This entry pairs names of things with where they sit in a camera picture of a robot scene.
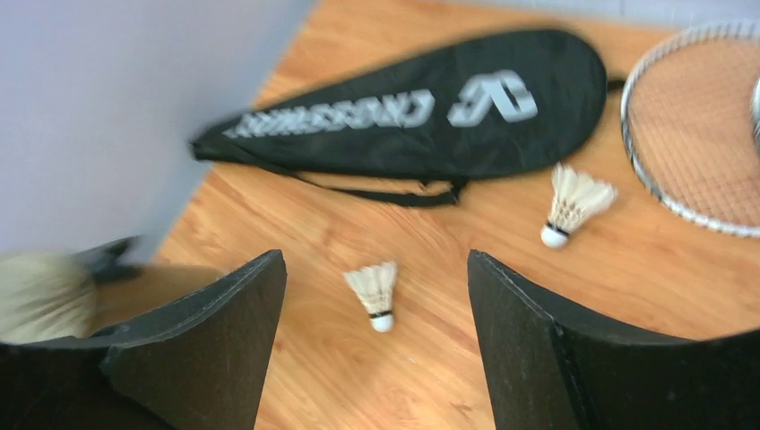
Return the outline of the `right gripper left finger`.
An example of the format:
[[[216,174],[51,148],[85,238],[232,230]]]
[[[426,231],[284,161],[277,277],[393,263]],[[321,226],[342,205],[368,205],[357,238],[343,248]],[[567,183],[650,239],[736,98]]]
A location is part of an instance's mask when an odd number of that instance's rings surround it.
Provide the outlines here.
[[[2,428],[253,428],[287,277],[272,249],[92,335],[3,343]]]

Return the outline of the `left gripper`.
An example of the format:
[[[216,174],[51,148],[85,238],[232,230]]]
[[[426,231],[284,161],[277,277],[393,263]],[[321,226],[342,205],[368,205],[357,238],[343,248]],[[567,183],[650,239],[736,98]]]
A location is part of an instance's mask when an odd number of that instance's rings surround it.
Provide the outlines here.
[[[73,258],[84,266],[96,284],[107,284],[137,278],[141,268],[124,261],[125,255],[139,241],[138,236],[119,238],[105,244],[73,254]]]

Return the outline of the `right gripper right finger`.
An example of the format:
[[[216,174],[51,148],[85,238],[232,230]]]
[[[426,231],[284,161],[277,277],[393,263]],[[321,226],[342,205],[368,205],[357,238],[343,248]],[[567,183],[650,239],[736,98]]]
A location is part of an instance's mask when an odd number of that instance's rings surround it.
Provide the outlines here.
[[[758,330],[688,340],[596,312],[480,250],[467,271],[496,428],[758,428]]]

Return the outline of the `black shuttlecock tube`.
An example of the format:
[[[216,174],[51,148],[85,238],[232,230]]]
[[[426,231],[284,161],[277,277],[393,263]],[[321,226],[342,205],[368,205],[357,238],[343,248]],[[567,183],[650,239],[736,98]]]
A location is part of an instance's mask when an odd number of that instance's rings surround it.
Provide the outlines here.
[[[91,272],[72,256],[1,255],[1,341],[28,344],[91,332],[98,293]]]

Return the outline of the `white feather shuttlecock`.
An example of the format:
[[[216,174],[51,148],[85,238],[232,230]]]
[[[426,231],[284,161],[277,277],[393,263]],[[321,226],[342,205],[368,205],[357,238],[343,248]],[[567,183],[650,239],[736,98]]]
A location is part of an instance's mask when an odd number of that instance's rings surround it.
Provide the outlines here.
[[[609,182],[557,163],[552,169],[553,197],[541,242],[549,248],[564,246],[569,237],[593,216],[609,209],[618,190]]]

